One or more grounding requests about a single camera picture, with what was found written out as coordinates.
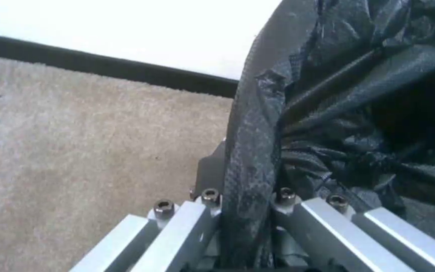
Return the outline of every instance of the black baseboard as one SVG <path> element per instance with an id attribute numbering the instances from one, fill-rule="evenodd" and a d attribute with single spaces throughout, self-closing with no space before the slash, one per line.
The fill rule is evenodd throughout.
<path id="1" fill-rule="evenodd" d="M 0 37 L 0 57 L 234 98 L 237 81 Z"/>

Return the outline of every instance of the floor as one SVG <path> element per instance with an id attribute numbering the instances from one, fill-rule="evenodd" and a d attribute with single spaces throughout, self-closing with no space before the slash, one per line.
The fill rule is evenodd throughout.
<path id="1" fill-rule="evenodd" d="M 186 200 L 230 108 L 0 59 L 0 272 L 67 271 L 128 213 Z"/>

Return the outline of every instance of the white wall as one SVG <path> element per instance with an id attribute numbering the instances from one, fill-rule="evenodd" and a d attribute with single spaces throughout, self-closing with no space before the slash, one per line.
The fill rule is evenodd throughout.
<path id="1" fill-rule="evenodd" d="M 0 0 L 0 36 L 239 79 L 280 0 Z"/>

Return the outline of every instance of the black plastic bag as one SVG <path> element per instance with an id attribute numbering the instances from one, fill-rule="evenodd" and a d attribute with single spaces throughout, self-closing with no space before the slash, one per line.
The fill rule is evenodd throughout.
<path id="1" fill-rule="evenodd" d="M 226 141 L 222 267 L 273 267 L 276 187 L 384 206 L 435 238 L 435 0 L 284 0 Z"/>

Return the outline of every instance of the metal frame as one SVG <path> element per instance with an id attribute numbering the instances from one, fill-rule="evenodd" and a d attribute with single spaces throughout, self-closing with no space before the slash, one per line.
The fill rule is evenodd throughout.
<path id="1" fill-rule="evenodd" d="M 220 212 L 186 201 L 131 272 L 176 272 L 199 262 L 218 227 Z"/>
<path id="2" fill-rule="evenodd" d="M 385 208 L 354 215 L 352 221 L 417 271 L 435 271 L 435 240 Z"/>
<path id="3" fill-rule="evenodd" d="M 274 203 L 274 215 L 315 267 L 333 260 L 348 271 L 413 271 L 321 198 L 293 206 Z"/>
<path id="4" fill-rule="evenodd" d="M 157 234 L 155 221 L 127 215 L 70 272 L 125 272 Z"/>

